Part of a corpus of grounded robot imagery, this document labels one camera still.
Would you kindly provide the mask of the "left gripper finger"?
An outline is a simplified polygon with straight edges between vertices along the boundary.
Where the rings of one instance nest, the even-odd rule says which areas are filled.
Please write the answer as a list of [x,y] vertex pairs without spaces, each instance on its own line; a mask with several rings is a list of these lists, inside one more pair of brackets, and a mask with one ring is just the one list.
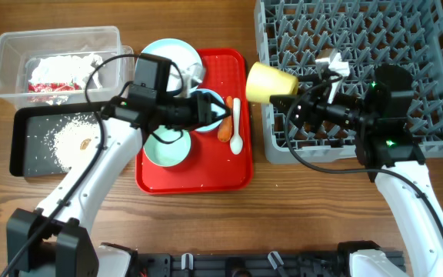
[[231,109],[216,93],[205,93],[205,113],[207,115],[231,115]]
[[202,131],[213,131],[217,127],[219,127],[221,123],[222,120],[218,120],[217,122],[211,123],[210,125],[203,126]]

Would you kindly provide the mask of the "orange carrot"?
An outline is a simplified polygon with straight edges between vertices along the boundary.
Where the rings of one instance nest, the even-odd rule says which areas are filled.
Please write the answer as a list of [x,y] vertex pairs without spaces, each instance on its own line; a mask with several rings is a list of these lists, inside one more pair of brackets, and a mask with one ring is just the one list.
[[[229,107],[230,112],[233,110],[233,103],[233,98],[228,96],[225,100],[225,104]],[[228,142],[231,139],[232,131],[232,116],[230,115],[227,118],[224,118],[218,127],[218,140],[220,142]]]

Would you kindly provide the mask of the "light blue rice bowl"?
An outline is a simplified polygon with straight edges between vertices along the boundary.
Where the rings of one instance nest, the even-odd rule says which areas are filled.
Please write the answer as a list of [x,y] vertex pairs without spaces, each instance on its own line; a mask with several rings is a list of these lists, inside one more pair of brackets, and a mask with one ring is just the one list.
[[[223,98],[217,92],[214,92],[211,89],[200,88],[200,89],[196,90],[196,92],[212,95],[214,98],[216,98],[220,102],[224,101]],[[225,113],[225,110],[223,108],[220,108],[216,104],[211,104],[211,110],[213,112],[216,112],[216,115],[223,115]],[[200,132],[200,133],[211,132],[211,131],[215,130],[217,127],[219,127],[221,123],[222,123],[222,121],[218,120],[217,122],[213,122],[210,125],[197,128],[195,131]]]

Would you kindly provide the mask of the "yellow cup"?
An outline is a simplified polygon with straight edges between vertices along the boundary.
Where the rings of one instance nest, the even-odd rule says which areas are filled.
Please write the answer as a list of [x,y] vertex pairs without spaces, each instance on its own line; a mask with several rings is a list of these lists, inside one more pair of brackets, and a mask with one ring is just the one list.
[[256,62],[247,77],[245,95],[249,102],[270,104],[273,95],[294,95],[298,78],[277,68]]

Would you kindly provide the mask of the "light green bowl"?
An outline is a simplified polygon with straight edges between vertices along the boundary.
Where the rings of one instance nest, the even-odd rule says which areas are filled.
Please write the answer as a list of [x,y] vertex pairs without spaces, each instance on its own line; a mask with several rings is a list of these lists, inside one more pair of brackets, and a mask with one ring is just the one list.
[[150,162],[161,167],[172,167],[183,162],[192,146],[189,132],[175,131],[160,125],[146,140],[143,152]]

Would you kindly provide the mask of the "brown mushroom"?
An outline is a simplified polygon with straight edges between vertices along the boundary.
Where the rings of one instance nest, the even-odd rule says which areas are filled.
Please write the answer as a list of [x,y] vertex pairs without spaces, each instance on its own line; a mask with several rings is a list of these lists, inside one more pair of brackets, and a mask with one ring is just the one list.
[[86,139],[84,139],[84,140],[81,142],[81,144],[80,144],[80,149],[81,149],[81,150],[86,150],[87,147],[88,147],[88,145],[90,144],[90,142],[91,142],[91,139],[90,139],[90,138],[86,138]]

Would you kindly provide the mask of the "white tissue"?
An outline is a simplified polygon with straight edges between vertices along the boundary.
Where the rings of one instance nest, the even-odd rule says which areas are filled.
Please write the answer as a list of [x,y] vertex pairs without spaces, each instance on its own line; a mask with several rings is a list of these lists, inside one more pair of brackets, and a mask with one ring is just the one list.
[[83,89],[93,71],[103,63],[100,55],[89,54],[57,55],[42,58],[33,70],[30,80],[31,86],[55,85],[57,91],[64,87],[73,87],[74,90]]

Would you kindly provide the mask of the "white rice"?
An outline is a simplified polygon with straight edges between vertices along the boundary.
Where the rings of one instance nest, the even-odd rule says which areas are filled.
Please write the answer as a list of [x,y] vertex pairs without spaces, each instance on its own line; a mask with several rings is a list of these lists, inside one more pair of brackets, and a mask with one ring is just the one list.
[[[63,172],[76,165],[84,165],[95,154],[95,150],[89,149],[89,146],[98,141],[98,135],[98,123],[91,116],[65,116],[47,134],[46,143],[51,153],[49,158]],[[91,139],[91,142],[86,150],[81,150],[80,144],[84,139]]]

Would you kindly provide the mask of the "red snack wrapper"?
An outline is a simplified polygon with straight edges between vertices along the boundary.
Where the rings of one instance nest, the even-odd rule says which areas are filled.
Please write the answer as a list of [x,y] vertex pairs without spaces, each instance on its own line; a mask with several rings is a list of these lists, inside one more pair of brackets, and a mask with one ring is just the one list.
[[28,91],[32,93],[77,91],[81,87],[77,83],[29,83]]

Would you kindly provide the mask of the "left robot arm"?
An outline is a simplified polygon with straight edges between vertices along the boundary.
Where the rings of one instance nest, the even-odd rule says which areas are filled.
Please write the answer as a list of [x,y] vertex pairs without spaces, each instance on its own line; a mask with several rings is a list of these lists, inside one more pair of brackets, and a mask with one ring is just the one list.
[[99,135],[88,147],[92,157],[72,166],[37,208],[16,209],[7,221],[3,276],[142,275],[137,251],[92,244],[90,232],[105,196],[159,126],[184,133],[229,117],[231,109],[212,95],[173,96],[166,90],[172,60],[133,57],[134,81],[107,102],[82,104],[98,123]]

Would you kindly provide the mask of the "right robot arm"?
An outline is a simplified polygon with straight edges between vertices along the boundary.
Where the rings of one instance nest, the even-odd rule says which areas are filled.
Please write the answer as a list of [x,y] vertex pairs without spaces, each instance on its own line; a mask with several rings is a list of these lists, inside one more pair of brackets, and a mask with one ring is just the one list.
[[285,124],[330,122],[355,131],[361,168],[385,198],[416,276],[443,276],[443,211],[431,187],[426,158],[407,127],[413,100],[411,74],[380,65],[365,98],[333,96],[343,75],[325,69],[304,91],[292,87],[269,101],[285,112]]

